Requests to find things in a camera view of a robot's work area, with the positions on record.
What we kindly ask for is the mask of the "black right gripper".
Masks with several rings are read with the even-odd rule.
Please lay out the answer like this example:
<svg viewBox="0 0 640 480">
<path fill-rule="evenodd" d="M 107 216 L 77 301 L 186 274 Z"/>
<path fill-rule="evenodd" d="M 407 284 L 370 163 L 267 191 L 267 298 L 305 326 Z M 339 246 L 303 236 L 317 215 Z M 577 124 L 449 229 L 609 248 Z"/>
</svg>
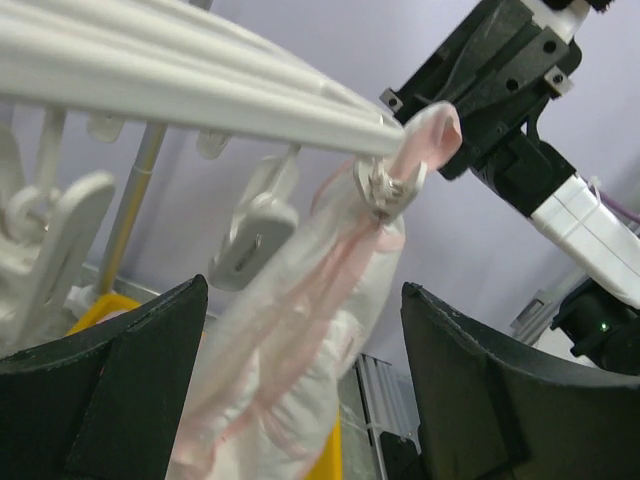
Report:
<svg viewBox="0 0 640 480">
<path fill-rule="evenodd" d="M 575 171 L 541 140 L 548 103 L 570 89 L 582 52 L 580 1 L 481 1 L 425 63 L 395 90 L 390 106 L 404 124 L 438 100 L 453 104 L 460 146 L 438 172 L 471 171 L 529 217 Z"/>
</svg>

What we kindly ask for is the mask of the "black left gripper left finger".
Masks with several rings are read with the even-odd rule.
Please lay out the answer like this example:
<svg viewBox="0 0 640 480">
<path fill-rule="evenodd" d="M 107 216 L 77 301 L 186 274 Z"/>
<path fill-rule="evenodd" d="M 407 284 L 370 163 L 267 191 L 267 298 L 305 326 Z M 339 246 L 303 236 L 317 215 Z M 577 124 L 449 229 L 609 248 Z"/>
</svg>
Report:
<svg viewBox="0 0 640 480">
<path fill-rule="evenodd" d="M 162 479 L 206 319 L 197 275 L 1 361 L 4 479 Z"/>
</svg>

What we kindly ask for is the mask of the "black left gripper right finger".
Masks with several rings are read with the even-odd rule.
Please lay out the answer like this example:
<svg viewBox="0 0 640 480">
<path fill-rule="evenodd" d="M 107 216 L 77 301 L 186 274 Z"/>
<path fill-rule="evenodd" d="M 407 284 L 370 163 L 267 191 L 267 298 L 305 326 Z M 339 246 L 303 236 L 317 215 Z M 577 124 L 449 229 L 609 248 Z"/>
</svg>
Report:
<svg viewBox="0 0 640 480">
<path fill-rule="evenodd" d="M 405 479 L 635 479 L 639 380 L 558 358 L 415 283 L 401 321 L 420 453 Z"/>
</svg>

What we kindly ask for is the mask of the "white pink underwear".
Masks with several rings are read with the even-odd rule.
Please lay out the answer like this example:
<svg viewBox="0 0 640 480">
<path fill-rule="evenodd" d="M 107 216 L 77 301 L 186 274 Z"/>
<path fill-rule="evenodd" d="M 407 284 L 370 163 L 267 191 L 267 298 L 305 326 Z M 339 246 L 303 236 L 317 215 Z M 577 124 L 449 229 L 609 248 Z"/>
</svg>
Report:
<svg viewBox="0 0 640 480">
<path fill-rule="evenodd" d="M 382 159 L 407 180 L 460 146 L 444 101 L 414 115 L 400 151 Z M 352 160 L 316 191 L 309 218 L 207 329 L 167 475 L 302 479 L 336 423 L 338 384 L 370 337 L 405 244 L 402 215 L 371 217 Z"/>
</svg>

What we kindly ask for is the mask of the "white end hanger clip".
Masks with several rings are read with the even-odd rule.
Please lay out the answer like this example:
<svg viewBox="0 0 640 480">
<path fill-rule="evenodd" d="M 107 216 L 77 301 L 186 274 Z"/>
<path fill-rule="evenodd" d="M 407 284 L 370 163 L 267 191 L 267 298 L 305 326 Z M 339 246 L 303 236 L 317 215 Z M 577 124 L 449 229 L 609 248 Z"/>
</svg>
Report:
<svg viewBox="0 0 640 480">
<path fill-rule="evenodd" d="M 424 185 L 428 167 L 424 162 L 419 162 L 407 180 L 399 180 L 385 170 L 381 158 L 357 159 L 352 173 L 368 213 L 376 221 L 390 224 L 416 198 Z"/>
</svg>

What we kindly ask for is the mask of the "white plastic clip hanger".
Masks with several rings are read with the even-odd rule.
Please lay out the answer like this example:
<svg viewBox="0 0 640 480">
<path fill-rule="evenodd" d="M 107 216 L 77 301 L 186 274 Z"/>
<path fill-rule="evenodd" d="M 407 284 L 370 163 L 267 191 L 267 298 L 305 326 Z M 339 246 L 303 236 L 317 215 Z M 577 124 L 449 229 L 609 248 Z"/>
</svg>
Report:
<svg viewBox="0 0 640 480">
<path fill-rule="evenodd" d="M 1 91 L 365 156 L 400 125 L 288 51 L 180 1 L 5 1 Z"/>
</svg>

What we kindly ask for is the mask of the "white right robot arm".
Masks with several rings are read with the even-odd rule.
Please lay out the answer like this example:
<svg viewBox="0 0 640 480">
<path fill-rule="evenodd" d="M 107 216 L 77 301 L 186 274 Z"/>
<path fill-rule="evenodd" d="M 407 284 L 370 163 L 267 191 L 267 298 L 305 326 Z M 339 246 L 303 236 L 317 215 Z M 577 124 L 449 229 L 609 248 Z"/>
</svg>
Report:
<svg viewBox="0 0 640 480">
<path fill-rule="evenodd" d="M 621 374 L 639 371 L 639 239 L 594 182 L 538 133 L 547 104 L 571 89 L 575 35 L 605 1 L 482 1 L 383 102 L 402 124 L 453 104 L 462 144 L 440 168 L 472 172 L 570 256 L 586 279 L 559 304 L 540 343 L 566 337 L 570 356 Z"/>
</svg>

